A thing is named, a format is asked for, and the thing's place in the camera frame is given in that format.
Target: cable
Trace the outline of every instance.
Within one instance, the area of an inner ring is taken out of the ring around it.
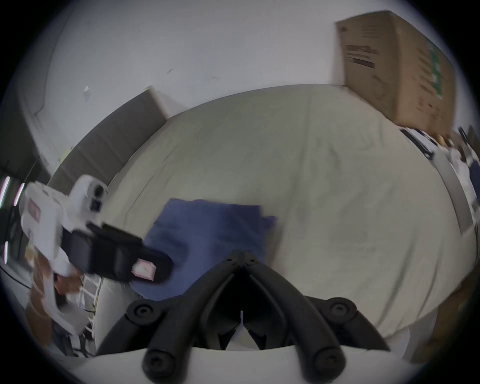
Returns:
[[[22,250],[22,240],[24,238],[24,232],[21,231],[21,235],[20,235],[20,241],[18,243],[18,252],[17,252],[17,260],[20,260],[20,251]]]
[[[17,280],[17,279],[14,278],[12,275],[10,275],[1,265],[0,265],[0,268],[1,268],[1,270],[2,270],[3,272],[5,272],[5,274],[6,274],[9,278],[11,278],[12,280],[16,281],[18,284],[23,285],[25,288],[30,289],[30,287],[29,287],[28,285],[22,283],[21,281]]]

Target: white wall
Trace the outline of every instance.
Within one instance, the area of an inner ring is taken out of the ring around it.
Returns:
[[[450,50],[409,4],[394,0],[82,0],[58,39],[33,124],[43,127],[56,151],[49,158],[58,160],[149,85],[170,117],[252,89],[341,84],[334,21],[384,9],[412,23],[454,63],[454,127],[480,127]]]

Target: cardboard box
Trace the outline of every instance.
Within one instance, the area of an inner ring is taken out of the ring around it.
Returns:
[[[390,11],[336,25],[346,86],[397,125],[429,134],[451,131],[455,72],[431,41]]]

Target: black clamp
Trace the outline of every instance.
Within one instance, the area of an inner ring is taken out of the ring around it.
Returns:
[[[389,350],[350,300],[303,296],[251,253],[234,252],[183,295],[132,303],[97,355],[147,348],[147,377],[155,383],[180,382],[189,348],[225,349],[241,312],[259,349],[295,345],[303,376],[312,383],[341,374],[345,356],[340,344]]]
[[[83,273],[116,281],[161,283],[170,277],[173,262],[163,252],[144,246],[143,240],[121,229],[87,224],[89,232],[63,229],[61,248]],[[136,273],[136,266],[142,272]]]

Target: black screw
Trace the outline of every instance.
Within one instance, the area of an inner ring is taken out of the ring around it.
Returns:
[[[103,195],[103,187],[101,185],[97,185],[93,191],[93,195],[99,199]]]
[[[153,308],[149,305],[140,305],[133,311],[137,317],[147,317],[153,313]]]
[[[313,358],[313,367],[325,380],[331,381],[341,374],[345,359],[341,350],[324,349]]]
[[[336,363],[336,356],[334,356],[334,355],[327,356],[327,357],[325,358],[325,363],[326,363],[327,365],[335,364],[335,363]]]
[[[335,316],[345,316],[348,312],[348,307],[345,304],[337,303],[332,305],[330,310]]]
[[[155,377],[168,377],[175,371],[175,360],[166,352],[152,350],[147,352],[144,369]]]

